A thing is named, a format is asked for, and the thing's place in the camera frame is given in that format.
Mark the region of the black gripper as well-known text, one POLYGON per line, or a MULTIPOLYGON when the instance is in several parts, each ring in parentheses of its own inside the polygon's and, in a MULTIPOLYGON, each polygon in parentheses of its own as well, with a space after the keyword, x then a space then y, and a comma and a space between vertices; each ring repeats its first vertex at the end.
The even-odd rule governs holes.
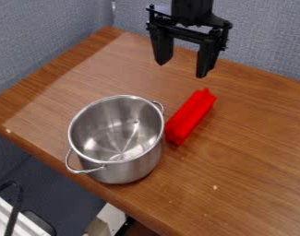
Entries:
POLYGON ((200 44, 197 77, 208 76, 220 51, 228 49, 232 23, 213 13, 213 0, 172 0, 169 6, 150 4, 148 31, 154 60, 164 65, 173 57, 174 39, 200 44))

